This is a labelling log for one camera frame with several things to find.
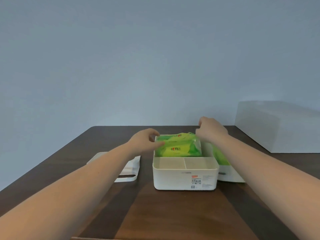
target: table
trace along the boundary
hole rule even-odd
[[[110,151],[145,126],[94,126],[0,192],[0,216],[59,178]],[[154,126],[161,134],[195,132],[197,126]],[[320,154],[269,153],[235,126],[229,134],[320,178]],[[140,160],[136,181],[114,183],[76,239],[293,240],[297,237],[247,184],[218,182],[214,191],[161,191],[153,186],[152,153]]]

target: large white box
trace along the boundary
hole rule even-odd
[[[283,101],[244,101],[235,125],[271,153],[320,153],[316,110]]]
[[[158,190],[214,190],[219,165],[212,145],[201,142],[203,157],[153,157],[153,182]]]

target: forearm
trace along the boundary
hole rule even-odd
[[[300,239],[319,237],[320,180],[229,135],[211,143]]]
[[[0,218],[2,239],[70,238],[133,157],[121,145],[31,196]]]

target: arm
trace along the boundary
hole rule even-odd
[[[129,160],[152,151],[153,129],[135,134],[92,163],[42,189],[0,218],[1,239],[70,239],[101,201]]]
[[[228,135],[216,120],[202,117],[196,135],[217,147],[230,164],[298,238],[320,236],[320,180]]]

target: hand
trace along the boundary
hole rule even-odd
[[[215,138],[228,134],[227,129],[214,118],[201,117],[199,126],[200,129],[196,129],[195,134],[203,141],[213,142]]]
[[[152,135],[159,136],[160,134],[155,129],[144,129],[134,134],[127,142],[135,157],[144,152],[154,151],[165,144],[164,141],[155,142]]]

